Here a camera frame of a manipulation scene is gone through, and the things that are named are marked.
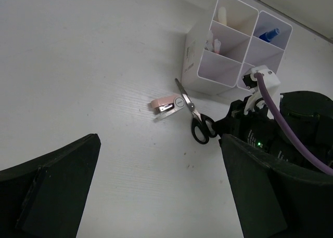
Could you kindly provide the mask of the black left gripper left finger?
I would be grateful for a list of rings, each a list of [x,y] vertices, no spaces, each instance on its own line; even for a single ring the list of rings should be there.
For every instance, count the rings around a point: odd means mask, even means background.
[[[1,171],[1,237],[76,237],[101,147],[89,134]]]

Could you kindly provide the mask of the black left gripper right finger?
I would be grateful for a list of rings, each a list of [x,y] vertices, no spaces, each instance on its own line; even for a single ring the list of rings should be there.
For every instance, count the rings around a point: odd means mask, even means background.
[[[244,237],[332,237],[332,176],[220,139]]]

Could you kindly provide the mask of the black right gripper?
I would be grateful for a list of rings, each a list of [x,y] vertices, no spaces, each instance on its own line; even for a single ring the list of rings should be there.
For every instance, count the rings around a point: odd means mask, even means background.
[[[241,141],[271,155],[280,155],[281,139],[279,126],[267,116],[268,107],[256,108],[244,114],[246,101],[236,100],[230,104],[227,115],[214,123],[214,131],[219,136],[230,134]]]

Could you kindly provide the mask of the black handled scissors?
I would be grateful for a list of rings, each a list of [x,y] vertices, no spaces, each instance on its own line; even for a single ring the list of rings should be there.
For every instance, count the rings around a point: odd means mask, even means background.
[[[178,89],[185,100],[185,103],[189,109],[189,111],[192,114],[192,121],[191,121],[191,133],[193,138],[199,143],[199,144],[207,144],[210,140],[210,138],[215,138],[217,136],[217,133],[215,130],[213,130],[213,124],[215,121],[205,115],[200,113],[197,109],[195,104],[192,102],[190,97],[188,96],[188,93],[186,92],[183,85],[180,83],[180,81],[176,78],[175,82],[178,86]]]

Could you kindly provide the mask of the clear bottle blue cap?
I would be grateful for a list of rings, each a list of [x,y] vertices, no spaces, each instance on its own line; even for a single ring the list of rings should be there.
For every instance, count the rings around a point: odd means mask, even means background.
[[[267,31],[259,36],[259,39],[270,43],[276,36],[280,34],[279,28]]]

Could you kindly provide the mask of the red gel pen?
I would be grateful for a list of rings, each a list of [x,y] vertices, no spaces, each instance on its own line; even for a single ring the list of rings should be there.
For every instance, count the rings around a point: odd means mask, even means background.
[[[206,45],[205,45],[205,49],[206,50],[211,51],[211,52],[214,51],[213,41],[214,41],[214,39],[213,39],[213,33],[210,30],[207,33],[207,40],[206,40]]]
[[[221,51],[221,42],[218,39],[215,39],[213,47],[214,47],[214,53],[219,54]]]

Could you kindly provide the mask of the yellow highlighter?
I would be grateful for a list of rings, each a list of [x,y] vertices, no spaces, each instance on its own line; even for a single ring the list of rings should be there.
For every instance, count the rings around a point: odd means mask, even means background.
[[[227,10],[225,7],[220,7],[217,11],[217,21],[220,24],[227,25]]]

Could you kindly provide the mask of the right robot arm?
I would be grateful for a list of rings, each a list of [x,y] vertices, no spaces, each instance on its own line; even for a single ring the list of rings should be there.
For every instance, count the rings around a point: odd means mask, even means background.
[[[262,98],[244,114],[248,98],[231,103],[225,118],[213,124],[219,136],[230,134],[281,160],[316,170],[294,147],[275,119],[268,117]],[[302,144],[321,162],[332,167],[332,100],[313,91],[281,94],[279,110]]]

